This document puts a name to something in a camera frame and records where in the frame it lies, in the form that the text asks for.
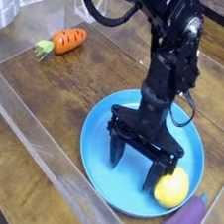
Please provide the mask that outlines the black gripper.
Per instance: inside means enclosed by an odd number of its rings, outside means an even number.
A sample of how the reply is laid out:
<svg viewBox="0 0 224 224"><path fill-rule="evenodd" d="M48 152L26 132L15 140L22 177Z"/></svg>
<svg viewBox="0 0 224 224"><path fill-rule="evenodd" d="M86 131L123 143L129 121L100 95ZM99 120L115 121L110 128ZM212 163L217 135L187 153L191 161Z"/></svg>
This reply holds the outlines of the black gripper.
<svg viewBox="0 0 224 224"><path fill-rule="evenodd" d="M114 104L107 125L110 139L110 163L114 168L124 155L127 144L153 162L143 186L152 192L163 175L172 174L184 149L167 128L167 116L173 98L158 98L146 81L141 87L138 109Z"/></svg>

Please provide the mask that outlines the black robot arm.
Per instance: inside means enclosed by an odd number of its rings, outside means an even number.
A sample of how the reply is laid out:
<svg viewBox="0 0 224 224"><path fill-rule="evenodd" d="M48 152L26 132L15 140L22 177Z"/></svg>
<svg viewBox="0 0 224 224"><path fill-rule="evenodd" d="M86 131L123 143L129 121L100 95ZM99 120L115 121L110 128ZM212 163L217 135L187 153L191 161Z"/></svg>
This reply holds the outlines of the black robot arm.
<svg viewBox="0 0 224 224"><path fill-rule="evenodd" d="M201 39L199 0L126 0L135 2L151 22L151 65L141 87L137 109L113 105L108 123L110 159L116 166L127 145L153 163L144 190L152 191L162 175L172 174L184 149L171 135L167 119L177 94L193 103L188 90L199 76L197 51Z"/></svg>

